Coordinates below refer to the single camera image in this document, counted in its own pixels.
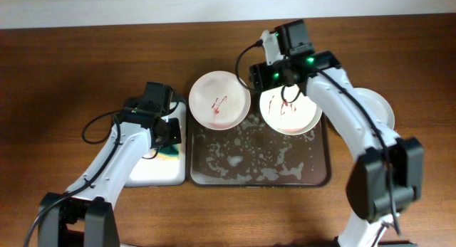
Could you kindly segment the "cream plate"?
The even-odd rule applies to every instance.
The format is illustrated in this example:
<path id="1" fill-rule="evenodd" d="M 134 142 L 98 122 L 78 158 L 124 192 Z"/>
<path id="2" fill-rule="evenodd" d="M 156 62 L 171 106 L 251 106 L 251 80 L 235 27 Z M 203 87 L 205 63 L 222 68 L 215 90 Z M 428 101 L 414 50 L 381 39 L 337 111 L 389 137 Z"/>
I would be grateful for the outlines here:
<path id="1" fill-rule="evenodd" d="M 294 85 L 263 92 L 259 99 L 261 116 L 270 128 L 284 135 L 300 135 L 314 128 L 322 110 Z"/>

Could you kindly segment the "white grey plate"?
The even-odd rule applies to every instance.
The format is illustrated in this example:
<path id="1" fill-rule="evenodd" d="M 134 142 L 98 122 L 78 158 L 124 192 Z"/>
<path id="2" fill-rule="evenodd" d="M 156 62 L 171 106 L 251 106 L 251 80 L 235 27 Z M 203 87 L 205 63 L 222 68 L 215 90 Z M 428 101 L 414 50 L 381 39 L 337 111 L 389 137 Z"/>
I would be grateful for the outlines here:
<path id="1" fill-rule="evenodd" d="M 377 118 L 393 130 L 395 127 L 395 115 L 388 101 L 382 95 L 367 88 L 355 88 L 355 91 L 363 98 Z"/>

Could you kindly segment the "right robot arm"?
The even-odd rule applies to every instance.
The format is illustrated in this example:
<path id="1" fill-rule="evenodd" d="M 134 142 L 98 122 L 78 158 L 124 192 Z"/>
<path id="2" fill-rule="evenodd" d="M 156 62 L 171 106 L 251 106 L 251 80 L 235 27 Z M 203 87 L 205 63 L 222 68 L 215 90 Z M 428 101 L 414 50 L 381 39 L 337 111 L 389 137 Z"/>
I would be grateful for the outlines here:
<path id="1" fill-rule="evenodd" d="M 399 215 L 422 196 L 418 139 L 403 139 L 379 121 L 335 55 L 315 51 L 303 20 L 263 31 L 254 46 L 264 49 L 266 60 L 250 67 L 251 89 L 298 87 L 322 109 L 355 162 L 346 185 L 352 213 L 333 246 L 378 246 L 389 228 L 400 234 Z"/>

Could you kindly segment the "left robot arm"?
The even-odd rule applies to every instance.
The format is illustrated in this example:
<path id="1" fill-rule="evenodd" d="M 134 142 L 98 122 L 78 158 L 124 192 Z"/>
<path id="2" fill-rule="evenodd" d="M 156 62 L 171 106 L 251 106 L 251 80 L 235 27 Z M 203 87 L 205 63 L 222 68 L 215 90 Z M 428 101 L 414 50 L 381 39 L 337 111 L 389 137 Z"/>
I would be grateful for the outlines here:
<path id="1" fill-rule="evenodd" d="M 103 148 L 62 194 L 47 193 L 24 244 L 34 232 L 39 246 L 120 246 L 114 208 L 131 172 L 150 150 L 182 143 L 184 120 L 171 116 L 186 107 L 172 87 L 149 82 L 138 98 L 108 112 L 112 127 Z"/>

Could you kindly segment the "green yellow sponge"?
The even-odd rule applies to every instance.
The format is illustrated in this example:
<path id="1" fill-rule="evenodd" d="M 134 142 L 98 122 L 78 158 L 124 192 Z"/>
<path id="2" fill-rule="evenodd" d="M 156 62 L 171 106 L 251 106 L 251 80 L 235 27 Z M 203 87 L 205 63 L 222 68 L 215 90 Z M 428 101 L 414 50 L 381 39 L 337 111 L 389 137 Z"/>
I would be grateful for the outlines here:
<path id="1" fill-rule="evenodd" d="M 180 156 L 180 146 L 174 144 L 168 147 L 161 147 L 158 150 L 157 158 L 163 160 L 178 160 Z"/>

